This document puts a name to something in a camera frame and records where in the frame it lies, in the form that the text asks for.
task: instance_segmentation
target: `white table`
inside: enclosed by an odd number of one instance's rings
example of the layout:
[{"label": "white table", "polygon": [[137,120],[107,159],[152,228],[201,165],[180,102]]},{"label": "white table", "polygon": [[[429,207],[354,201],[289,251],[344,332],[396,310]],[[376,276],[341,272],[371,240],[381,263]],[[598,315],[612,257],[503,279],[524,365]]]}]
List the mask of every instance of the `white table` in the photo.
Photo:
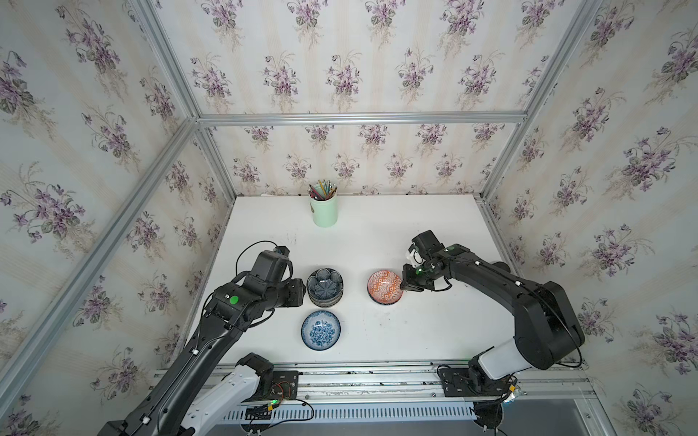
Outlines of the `white table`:
[{"label": "white table", "polygon": [[[342,275],[344,295],[328,309],[341,323],[337,344],[317,352],[303,343],[303,320],[320,310],[305,296],[303,306],[277,309],[268,322],[248,330],[221,364],[234,364],[249,352],[274,363],[468,359],[513,336],[514,318],[506,309],[454,280],[446,292],[405,291],[391,306],[375,303],[366,291],[375,271],[389,269],[402,276],[412,238],[426,230],[446,246],[460,243],[485,260],[501,260],[472,196],[342,196],[338,200],[339,220],[323,229],[313,224],[306,197],[238,198],[203,294],[206,297],[232,279],[235,259],[245,247],[272,240],[290,249],[294,277],[305,282],[323,266]],[[240,271],[250,269],[261,250],[272,248],[268,243],[252,247],[240,259]],[[436,285],[445,284],[439,280]],[[195,320],[189,336],[197,325]]]}]

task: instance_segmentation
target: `pen holder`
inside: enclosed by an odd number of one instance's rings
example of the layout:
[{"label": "pen holder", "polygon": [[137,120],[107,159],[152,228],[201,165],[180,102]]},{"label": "pen holder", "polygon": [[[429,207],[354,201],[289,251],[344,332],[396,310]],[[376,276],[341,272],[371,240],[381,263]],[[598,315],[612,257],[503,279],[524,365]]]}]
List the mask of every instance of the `pen holder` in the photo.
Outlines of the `pen holder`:
[{"label": "pen holder", "polygon": [[[315,189],[320,189],[320,185],[315,185]],[[310,199],[310,211],[313,214],[313,222],[318,227],[331,227],[337,222],[337,196],[329,200],[319,202]]]}]

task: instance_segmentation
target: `cable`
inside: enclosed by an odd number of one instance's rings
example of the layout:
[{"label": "cable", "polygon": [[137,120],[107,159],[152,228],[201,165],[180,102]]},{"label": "cable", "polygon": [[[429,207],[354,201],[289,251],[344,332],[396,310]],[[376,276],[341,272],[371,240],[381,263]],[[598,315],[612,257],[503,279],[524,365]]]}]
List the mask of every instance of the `cable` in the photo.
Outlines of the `cable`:
[{"label": "cable", "polygon": [[305,402],[305,401],[303,401],[303,400],[298,400],[298,399],[296,399],[296,401],[300,401],[301,403],[303,403],[303,406],[308,406],[308,407],[310,407],[310,409],[313,411],[312,415],[310,415],[309,418],[303,418],[303,419],[284,419],[283,421],[279,421],[279,422],[277,422],[277,423],[275,423],[275,424],[272,424],[272,425],[270,425],[269,427],[265,428],[265,431],[266,431],[266,430],[269,430],[271,427],[276,427],[277,425],[283,424],[283,423],[285,423],[285,422],[291,422],[291,421],[310,421],[311,419],[315,418],[315,409],[313,409],[313,406],[310,405],[310,403],[307,403],[307,402]]},{"label": "cable", "polygon": [[269,320],[269,318],[271,318],[272,315],[274,314],[274,311],[275,311],[275,310],[276,310],[276,308],[272,308],[272,310],[271,310],[272,313],[270,313],[268,317],[264,318],[264,319],[261,320],[261,321],[253,322],[252,324],[250,324],[250,327],[248,327],[248,329],[251,329],[252,327],[256,327],[256,326],[258,326],[258,325],[260,325],[260,324],[266,322],[267,320]]},{"label": "cable", "polygon": [[572,332],[567,328],[567,326],[565,325],[565,322],[562,320],[562,318],[560,318],[560,315],[558,315],[557,311],[555,309],[553,309],[548,304],[548,302],[545,301],[545,299],[542,296],[536,294],[535,292],[531,292],[529,295],[533,296],[533,298],[537,299],[539,302],[543,303],[548,309],[550,309],[550,311],[553,313],[553,315],[555,315],[555,318],[557,318],[558,321],[560,322],[560,324],[562,324],[563,328],[567,332],[570,339],[572,339],[572,343],[574,344],[574,348],[576,348],[577,353],[579,353],[579,362],[577,363],[577,365],[566,365],[566,364],[560,363],[560,362],[556,362],[556,364],[558,364],[560,366],[565,366],[567,368],[580,368],[581,362],[584,360],[584,358],[581,356],[581,350],[579,349],[579,346],[577,345],[577,341],[574,339],[574,336],[572,336]]},{"label": "cable", "polygon": [[245,252],[246,252],[247,250],[249,250],[249,249],[252,248],[253,246],[257,245],[258,243],[262,243],[262,242],[269,242],[269,243],[272,243],[272,244],[274,244],[274,248],[278,247],[278,245],[276,245],[276,242],[264,240],[264,241],[257,241],[257,242],[255,242],[255,243],[251,244],[250,246],[248,246],[247,248],[245,248],[245,249],[242,251],[242,253],[240,253],[240,256],[237,257],[237,260],[235,260],[235,275],[236,275],[236,276],[237,276],[237,263],[240,261],[240,257],[242,257],[242,255],[245,254]]},{"label": "cable", "polygon": [[448,279],[447,279],[446,277],[444,277],[443,280],[444,280],[446,283],[448,283],[448,286],[445,287],[445,288],[443,288],[443,289],[440,289],[440,290],[434,290],[434,291],[432,291],[432,292],[447,291],[447,290],[449,290],[449,289],[451,289],[451,288],[453,287],[453,285],[451,285],[451,282],[448,281]]}]

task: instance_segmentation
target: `wall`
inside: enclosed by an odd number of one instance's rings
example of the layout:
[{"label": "wall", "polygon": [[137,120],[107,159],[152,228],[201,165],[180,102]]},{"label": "wall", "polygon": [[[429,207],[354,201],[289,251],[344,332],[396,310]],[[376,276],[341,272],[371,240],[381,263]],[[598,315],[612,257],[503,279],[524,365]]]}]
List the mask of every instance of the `wall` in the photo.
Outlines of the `wall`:
[{"label": "wall", "polygon": [[127,3],[5,1],[0,41],[2,366],[182,117]]},{"label": "wall", "polygon": [[511,3],[155,4],[202,112],[259,114],[523,108],[580,1]]},{"label": "wall", "polygon": [[340,193],[480,192],[510,124],[222,127],[213,132],[235,190],[296,195],[329,179]]},{"label": "wall", "polygon": [[[0,5],[0,356],[27,331],[183,117],[128,3]],[[94,435],[168,365],[228,205],[186,146],[2,434]]]},{"label": "wall", "polygon": [[605,1],[491,203],[526,276],[567,290],[621,435],[698,424],[697,23]]}]

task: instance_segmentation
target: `purple flower pattern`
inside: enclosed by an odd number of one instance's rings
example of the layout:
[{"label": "purple flower pattern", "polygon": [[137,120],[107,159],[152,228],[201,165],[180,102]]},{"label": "purple flower pattern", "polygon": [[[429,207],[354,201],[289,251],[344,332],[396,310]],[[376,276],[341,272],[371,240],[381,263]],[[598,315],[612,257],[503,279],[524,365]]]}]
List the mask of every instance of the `purple flower pattern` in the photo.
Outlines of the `purple flower pattern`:
[{"label": "purple flower pattern", "polygon": [[245,133],[250,135],[257,150],[267,153],[272,148],[272,144],[269,142],[269,132],[273,129],[273,126],[249,126],[245,127]]},{"label": "purple flower pattern", "polygon": [[609,307],[606,298],[591,301],[585,297],[581,304],[581,312],[577,313],[577,319],[584,334],[601,336],[606,340],[606,343],[614,341],[613,333],[616,332],[614,318],[614,310]]},{"label": "purple flower pattern", "polygon": [[318,17],[320,17],[320,9],[327,6],[327,0],[295,0],[289,1],[286,4],[288,10],[296,14],[296,31],[298,32],[298,41],[301,42],[303,37],[308,39],[308,46],[313,47],[318,42],[320,35],[318,34]]},{"label": "purple flower pattern", "polygon": [[489,93],[489,85],[496,80],[497,70],[494,68],[494,61],[499,60],[503,55],[494,51],[487,58],[481,54],[473,56],[474,64],[463,71],[463,77],[458,82],[465,86],[456,98],[456,104],[460,105],[461,110],[471,110],[482,103],[482,96]]},{"label": "purple flower pattern", "polygon": [[140,86],[145,89],[145,104],[150,108],[151,116],[159,115],[165,132],[174,135],[179,127],[179,117],[175,115],[172,93],[157,78],[157,67],[148,71],[148,77],[140,80]]},{"label": "purple flower pattern", "polygon": [[380,184],[363,185],[359,191],[359,195],[380,195]]},{"label": "purple flower pattern", "polygon": [[571,174],[562,174],[560,176],[560,189],[555,193],[550,204],[553,207],[551,212],[553,215],[563,215],[567,212],[567,208],[574,203],[586,203],[586,194],[593,191],[590,186],[585,184],[586,171],[582,171],[581,167],[575,168]]},{"label": "purple flower pattern", "polygon": [[606,44],[611,38],[617,32],[627,30],[635,21],[634,12],[635,4],[629,0],[622,0],[620,5],[617,1],[601,5],[594,19],[595,29],[589,40],[584,43],[581,55],[587,56],[587,59],[581,65],[582,67],[591,66],[601,59],[601,53],[606,50]]},{"label": "purple flower pattern", "polygon": [[274,184],[269,185],[267,183],[265,185],[264,194],[273,195],[274,197],[284,197],[288,195],[288,191],[281,186],[276,186]]},{"label": "purple flower pattern", "polygon": [[687,315],[672,311],[656,315],[661,332],[645,329],[634,333],[640,342],[632,348],[649,366],[657,366],[664,375],[672,367],[679,375],[698,370],[698,316],[689,322]]},{"label": "purple flower pattern", "polygon": [[153,274],[153,279],[141,284],[138,299],[145,303],[145,312],[153,313],[159,310],[161,314],[170,314],[170,308],[177,309],[177,298],[168,290],[165,274]]},{"label": "purple flower pattern", "polygon": [[305,126],[305,131],[310,134],[310,142],[313,148],[317,148],[318,151],[323,152],[329,147],[329,142],[327,136],[329,136],[329,129],[334,129],[334,125],[320,124],[317,126]]},{"label": "purple flower pattern", "polygon": [[3,434],[7,436],[53,436],[60,433],[60,424],[56,424],[58,414],[46,414],[35,419],[34,414],[24,406],[31,401],[31,396],[20,396],[19,409],[12,409],[4,422]]},{"label": "purple flower pattern", "polygon": [[631,238],[631,233],[630,227],[623,224],[618,230],[604,229],[603,233],[595,235],[597,247],[581,252],[580,256],[586,259],[579,269],[585,276],[596,276],[599,280],[602,279],[602,273],[609,277],[614,277],[619,271],[628,274],[639,251],[645,254],[654,253],[648,239]]},{"label": "purple flower pattern", "polygon": [[473,124],[475,139],[473,140],[473,150],[475,153],[485,150],[490,146],[494,134],[504,129],[505,124],[497,123],[476,123]]},{"label": "purple flower pattern", "polygon": [[526,76],[526,80],[524,80],[521,83],[525,86],[526,91],[519,94],[519,99],[517,101],[518,109],[523,110],[526,108],[526,104],[528,103],[528,100],[530,99],[531,95],[533,95],[533,90],[535,89],[535,86],[538,84],[538,80],[540,79],[541,74],[543,74],[546,62],[549,58],[550,56],[543,56],[540,59],[538,65],[534,67],[532,70],[528,71],[528,76]]},{"label": "purple flower pattern", "polygon": [[72,196],[75,191],[66,190],[59,184],[32,180],[41,172],[37,165],[38,162],[32,163],[26,173],[23,173],[20,165],[22,188],[8,189],[1,195],[4,206],[24,209],[21,214],[13,214],[15,225],[11,229],[24,229],[30,243],[40,241],[43,235],[52,235],[54,250],[63,253],[68,259],[74,258],[75,250],[88,253],[96,240],[96,235],[91,230],[94,220],[81,219],[86,211],[75,203]]},{"label": "purple flower pattern", "polygon": [[[105,280],[104,276],[99,276],[99,283],[103,283]],[[82,326],[85,321],[89,321],[90,324],[95,324],[94,330],[102,327],[110,330],[109,321],[114,317],[121,321],[122,311],[121,304],[108,297],[104,287],[97,284],[92,287],[87,298],[82,300],[82,304],[75,314],[73,326]]]},{"label": "purple flower pattern", "polygon": [[367,158],[376,156],[385,144],[385,137],[388,136],[388,126],[386,124],[362,124],[359,130],[359,136],[364,138],[364,143],[361,145],[361,152],[366,154]]},{"label": "purple flower pattern", "polygon": [[206,90],[206,103],[219,114],[225,114],[230,109],[228,97],[230,93],[230,80],[221,71],[216,62],[221,57],[209,54],[204,61],[197,57],[191,58],[194,68],[191,76],[194,78],[194,87]]},{"label": "purple flower pattern", "polygon": [[419,49],[413,52],[410,48],[405,52],[405,61],[395,69],[398,77],[402,80],[400,86],[401,98],[407,97],[407,104],[416,101],[421,96],[419,91],[422,82],[427,74],[434,72],[434,66],[431,65],[431,56],[422,56],[422,52]]},{"label": "purple flower pattern", "polygon": [[277,61],[273,56],[265,56],[264,60],[268,66],[264,68],[264,85],[271,87],[272,104],[279,104],[282,113],[291,112],[293,104],[297,101],[293,96],[298,95],[296,85],[300,83],[296,72],[291,68],[288,61],[293,58],[293,53],[281,53]]},{"label": "purple flower pattern", "polygon": [[514,260],[517,261],[519,265],[523,265],[526,263],[526,252],[524,251],[525,248],[526,241],[524,241],[523,236],[517,236],[516,238],[513,238],[509,241],[509,251],[511,252]]},{"label": "purple flower pattern", "polygon": [[183,220],[176,220],[177,225],[174,226],[174,232],[179,236],[179,244],[183,247],[189,247],[195,253],[201,251],[201,239],[194,228],[194,217],[186,216]]},{"label": "purple flower pattern", "polygon": [[412,167],[412,162],[409,158],[404,157],[401,153],[393,153],[390,160],[385,164],[385,169],[388,170],[388,179],[395,186],[400,186],[407,173],[407,170]]},{"label": "purple flower pattern", "polygon": [[406,0],[375,0],[364,3],[366,12],[371,14],[371,40],[377,38],[378,47],[390,42],[392,37],[392,20],[399,6],[405,6]]},{"label": "purple flower pattern", "polygon": [[643,138],[636,146],[625,150],[623,155],[628,160],[624,167],[616,167],[606,176],[610,181],[606,194],[611,194],[615,200],[628,196],[635,200],[633,192],[636,188],[647,192],[655,182],[669,180],[669,173],[676,169],[676,157],[683,146],[693,151],[698,147],[698,136],[685,136],[670,140],[671,131],[660,127],[650,145],[649,138]]},{"label": "purple flower pattern", "polygon": [[475,192],[475,189],[468,184],[466,181],[459,181],[456,183],[456,185],[451,188],[448,193],[449,194],[472,194]]},{"label": "purple flower pattern", "polygon": [[547,271],[551,265],[557,265],[560,268],[565,266],[568,253],[565,250],[565,238],[561,232],[556,232],[553,236],[544,235],[542,246],[537,254],[537,265],[535,268],[538,271]]},{"label": "purple flower pattern", "polygon": [[293,184],[303,186],[308,183],[306,176],[308,174],[308,170],[313,166],[306,158],[301,158],[297,154],[287,154],[286,163],[283,165],[283,167],[287,172],[289,172],[289,176],[291,177],[291,180],[293,180]]},{"label": "purple flower pattern", "polygon": [[218,195],[216,194],[216,180],[207,176],[205,179],[200,178],[199,188],[201,189],[201,198],[208,202],[214,209],[218,208]]},{"label": "purple flower pattern", "polygon": [[253,164],[253,157],[245,157],[242,159],[234,158],[232,166],[232,175],[240,178],[240,183],[246,194],[254,193],[257,190],[257,182],[260,181],[260,172]]},{"label": "purple flower pattern", "polygon": [[521,221],[525,218],[533,218],[533,211],[536,209],[533,200],[533,194],[530,193],[530,189],[525,190],[523,194],[517,195],[516,204],[512,209],[512,213],[509,215],[513,220],[513,226],[521,224]]},{"label": "purple flower pattern", "polygon": [[240,28],[235,20],[242,0],[207,0],[201,3],[206,15],[213,17],[214,31],[221,42],[227,42],[234,51],[240,45]]},{"label": "purple flower pattern", "polygon": [[698,49],[698,24],[693,26],[693,29],[678,32],[671,35],[674,41],[669,45],[668,55],[671,56],[670,61],[666,61],[659,71],[654,70],[652,78],[645,90],[655,89],[657,93],[654,97],[648,100],[645,104],[651,103],[663,104],[668,98],[674,94],[674,88],[685,88],[686,78],[690,73],[698,71],[698,57],[696,51]]},{"label": "purple flower pattern", "polygon": [[441,34],[438,47],[443,49],[443,58],[455,57],[463,46],[469,45],[467,36],[475,33],[477,21],[484,15],[484,0],[447,0],[441,20],[448,29]]},{"label": "purple flower pattern", "polygon": [[621,397],[615,406],[623,414],[620,424],[629,433],[640,430],[652,436],[685,436],[677,418],[681,413],[671,405],[671,394],[651,393],[640,383],[627,402]]},{"label": "purple flower pattern", "polygon": [[160,226],[155,222],[154,216],[148,211],[143,211],[141,216],[136,218],[133,229],[126,235],[126,241],[131,244],[133,252],[143,247],[145,257],[150,262],[155,262],[156,257],[163,259],[165,251],[165,235],[158,235]]},{"label": "purple flower pattern", "polygon": [[170,172],[165,175],[165,181],[168,183],[171,193],[177,191],[182,204],[191,204],[194,193],[191,190],[192,185],[189,183],[189,174],[187,174],[186,167],[181,160],[172,164]]},{"label": "purple flower pattern", "polygon": [[189,269],[189,278],[186,279],[184,287],[189,292],[189,296],[195,296],[198,294],[201,288],[202,281],[204,279],[204,271],[194,268],[194,264],[191,265]]},{"label": "purple flower pattern", "polygon": [[92,62],[97,70],[95,77],[105,94],[114,92],[122,101],[128,95],[126,73],[117,68],[121,62],[112,46],[112,37],[107,35],[101,24],[93,20],[87,12],[78,8],[78,2],[71,0],[68,5],[56,8],[68,28],[66,36],[70,45],[75,46],[77,60],[80,63]]},{"label": "purple flower pattern", "polygon": [[543,130],[536,126],[533,131],[523,139],[523,149],[519,155],[518,162],[521,164],[519,171],[528,171],[530,164],[536,158],[542,158],[545,153],[543,149],[548,143],[543,140]]},{"label": "purple flower pattern", "polygon": [[550,12],[556,6],[562,6],[565,0],[530,0],[521,3],[521,26],[517,27],[517,40],[523,39],[522,47],[532,44],[538,38],[538,32],[543,29]]},{"label": "purple flower pattern", "polygon": [[445,135],[445,124],[422,124],[416,134],[420,138],[420,143],[417,144],[415,151],[423,158],[430,156],[438,150],[438,145],[441,144]]},{"label": "purple flower pattern", "polygon": [[22,124],[27,136],[33,138],[38,123],[46,130],[49,138],[54,139],[56,123],[49,118],[53,109],[43,109],[43,99],[37,99],[28,91],[28,84],[22,77],[22,68],[27,64],[17,54],[10,50],[2,64],[0,76],[0,110],[11,115],[7,120],[10,124]]},{"label": "purple flower pattern", "polygon": [[334,87],[334,92],[330,94],[332,104],[337,105],[339,112],[348,112],[352,103],[355,103],[354,96],[359,93],[359,69],[355,61],[361,53],[349,52],[344,59],[338,54],[332,55],[332,66],[327,70],[327,83]]},{"label": "purple flower pattern", "polygon": [[126,137],[126,120],[107,108],[106,112],[90,109],[90,114],[82,114],[85,125],[92,130],[92,146],[106,152],[111,152],[117,159],[117,164],[127,172],[131,169],[140,173],[140,158]]},{"label": "purple flower pattern", "polygon": [[444,153],[441,159],[434,164],[436,168],[437,182],[445,185],[451,179],[453,173],[463,166],[463,161],[460,157],[454,156],[453,153]]},{"label": "purple flower pattern", "polygon": [[171,327],[168,332],[158,339],[158,346],[153,348],[153,352],[160,356],[162,366],[167,368],[167,366],[172,361],[175,356],[175,350],[177,348],[177,341],[181,336],[179,332],[179,324],[175,324]]},{"label": "purple flower pattern", "polygon": [[218,223],[214,223],[213,227],[206,231],[206,234],[209,235],[209,241],[211,241],[212,244],[215,244],[216,241],[218,241],[218,238],[221,236],[222,229],[223,226]]},{"label": "purple flower pattern", "polygon": [[349,157],[346,153],[337,154],[337,158],[332,164],[332,169],[336,171],[339,183],[349,186],[354,177],[354,171],[360,168],[356,159]]},{"label": "purple flower pattern", "polygon": [[581,106],[572,112],[572,115],[577,118],[577,122],[567,127],[562,134],[561,149],[568,153],[582,150],[582,140],[591,142],[596,132],[603,132],[604,126],[609,120],[612,105],[625,102],[625,98],[621,94],[621,92],[614,92],[607,96],[605,89],[597,88],[592,98],[585,98],[581,102]]}]

